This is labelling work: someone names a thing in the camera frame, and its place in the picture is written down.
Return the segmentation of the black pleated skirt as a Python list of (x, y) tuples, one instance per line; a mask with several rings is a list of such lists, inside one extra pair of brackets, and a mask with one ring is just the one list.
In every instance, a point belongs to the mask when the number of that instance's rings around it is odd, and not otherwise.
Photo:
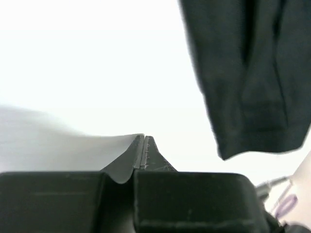
[(310, 1), (180, 6), (219, 156), (301, 147), (311, 124)]

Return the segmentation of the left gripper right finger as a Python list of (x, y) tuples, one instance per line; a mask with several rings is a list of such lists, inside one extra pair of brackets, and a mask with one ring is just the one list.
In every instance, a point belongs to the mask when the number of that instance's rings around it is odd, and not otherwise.
[(140, 169), (147, 171), (176, 171), (159, 152), (155, 139), (152, 136), (145, 137)]

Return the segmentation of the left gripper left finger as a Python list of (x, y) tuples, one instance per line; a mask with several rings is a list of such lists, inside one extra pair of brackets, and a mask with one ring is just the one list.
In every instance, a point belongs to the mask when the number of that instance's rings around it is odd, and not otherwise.
[(115, 183), (124, 184), (132, 176), (134, 169), (140, 167), (145, 135), (137, 135), (128, 149), (101, 171)]

